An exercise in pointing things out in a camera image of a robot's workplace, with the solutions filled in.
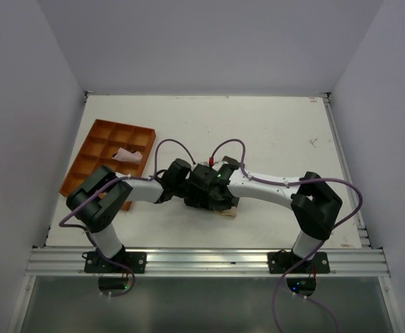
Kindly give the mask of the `olive underwear with cream waistband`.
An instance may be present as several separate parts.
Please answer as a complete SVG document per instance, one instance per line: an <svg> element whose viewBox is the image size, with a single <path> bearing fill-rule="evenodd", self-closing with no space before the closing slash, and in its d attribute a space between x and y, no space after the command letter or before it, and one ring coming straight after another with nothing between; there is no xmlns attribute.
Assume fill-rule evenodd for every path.
<svg viewBox="0 0 405 333"><path fill-rule="evenodd" d="M224 216L224 217L229 217L229 218L235 218L237 215L237 207L239 204L239 199L235 198L232 200L232 206L230 209L227 210L216 210L215 213Z"/></svg>

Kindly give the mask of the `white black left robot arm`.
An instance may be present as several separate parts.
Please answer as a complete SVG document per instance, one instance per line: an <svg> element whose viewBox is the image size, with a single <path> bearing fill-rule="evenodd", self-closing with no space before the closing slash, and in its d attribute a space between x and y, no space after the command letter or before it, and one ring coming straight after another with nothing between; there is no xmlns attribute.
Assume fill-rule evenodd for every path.
<svg viewBox="0 0 405 333"><path fill-rule="evenodd" d="M101 257L101 265L112 273L120 271L128 265L128 256L112 222L122 206L127 202L159 204L174 196L184 197L189 173L196 166L178 158L150 178L124 176L100 166L68 195L70 213L59 226L84 231Z"/></svg>

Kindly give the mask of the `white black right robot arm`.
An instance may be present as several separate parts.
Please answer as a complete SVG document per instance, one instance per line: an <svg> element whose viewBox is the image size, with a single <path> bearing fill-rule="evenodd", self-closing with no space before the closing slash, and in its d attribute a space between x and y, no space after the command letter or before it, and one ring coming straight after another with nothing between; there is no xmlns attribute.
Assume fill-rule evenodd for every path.
<svg viewBox="0 0 405 333"><path fill-rule="evenodd" d="M278 178L254 174L235 161L197 164L189 174L189 197L185 203L211 211L236 207L242 198L274 203L290 209L300 232L292 247L289 263L305 272L314 264L314 250L328 240L343 205L342 199L314 172L301 178Z"/></svg>

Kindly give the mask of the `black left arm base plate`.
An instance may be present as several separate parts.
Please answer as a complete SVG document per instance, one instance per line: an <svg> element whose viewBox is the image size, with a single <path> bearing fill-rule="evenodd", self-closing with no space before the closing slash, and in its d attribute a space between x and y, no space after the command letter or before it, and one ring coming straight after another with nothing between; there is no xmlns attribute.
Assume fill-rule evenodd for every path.
<svg viewBox="0 0 405 333"><path fill-rule="evenodd" d="M127 273L129 268L135 274L145 272L147 254L145 252L125 252L112 259L104 259L96 251L82 254L85 260L85 273Z"/></svg>

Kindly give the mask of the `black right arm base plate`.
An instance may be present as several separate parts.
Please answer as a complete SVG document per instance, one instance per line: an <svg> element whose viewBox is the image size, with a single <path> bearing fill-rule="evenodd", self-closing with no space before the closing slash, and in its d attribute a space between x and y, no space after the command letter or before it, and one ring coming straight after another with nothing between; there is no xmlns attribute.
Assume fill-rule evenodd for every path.
<svg viewBox="0 0 405 333"><path fill-rule="evenodd" d="M317 252L311 259L307 259L301 264L300 261L302 261L300 257L285 250L267 253L267 264L270 274L283 274L295 265L296 267L290 274L328 274L331 272L328 256L325 252Z"/></svg>

